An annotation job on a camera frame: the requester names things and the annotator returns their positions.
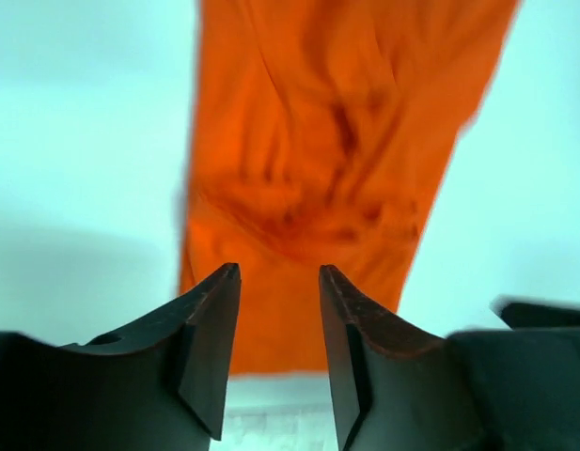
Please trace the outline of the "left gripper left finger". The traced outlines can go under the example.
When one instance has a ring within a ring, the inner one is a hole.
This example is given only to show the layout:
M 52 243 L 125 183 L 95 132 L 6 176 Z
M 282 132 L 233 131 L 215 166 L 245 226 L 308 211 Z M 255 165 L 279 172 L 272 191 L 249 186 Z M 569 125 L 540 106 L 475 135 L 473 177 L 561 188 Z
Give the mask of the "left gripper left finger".
M 241 273 L 90 342 L 0 332 L 0 450 L 206 450 L 222 435 Z

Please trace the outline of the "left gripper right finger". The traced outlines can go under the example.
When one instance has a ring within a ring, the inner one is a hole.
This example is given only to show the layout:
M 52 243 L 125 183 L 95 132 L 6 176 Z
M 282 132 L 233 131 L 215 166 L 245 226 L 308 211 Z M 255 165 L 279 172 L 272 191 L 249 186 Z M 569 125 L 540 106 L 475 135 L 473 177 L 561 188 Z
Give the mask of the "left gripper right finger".
M 580 450 L 580 327 L 439 337 L 336 267 L 321 317 L 342 450 Z

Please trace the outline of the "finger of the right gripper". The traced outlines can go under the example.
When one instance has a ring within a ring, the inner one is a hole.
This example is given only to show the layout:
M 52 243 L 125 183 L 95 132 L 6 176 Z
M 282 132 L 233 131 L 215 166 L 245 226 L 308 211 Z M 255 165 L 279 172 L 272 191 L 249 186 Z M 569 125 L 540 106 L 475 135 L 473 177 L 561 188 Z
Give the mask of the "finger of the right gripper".
M 580 327 L 580 308 L 537 298 L 502 296 L 493 312 L 511 329 Z

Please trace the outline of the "orange t shirt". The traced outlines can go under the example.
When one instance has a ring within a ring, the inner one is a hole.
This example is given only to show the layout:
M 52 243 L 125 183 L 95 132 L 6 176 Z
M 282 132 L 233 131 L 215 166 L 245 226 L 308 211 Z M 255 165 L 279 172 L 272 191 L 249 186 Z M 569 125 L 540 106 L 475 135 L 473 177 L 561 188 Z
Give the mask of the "orange t shirt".
M 204 1 L 180 286 L 242 273 L 234 375 L 323 371 L 318 273 L 396 310 L 515 1 Z

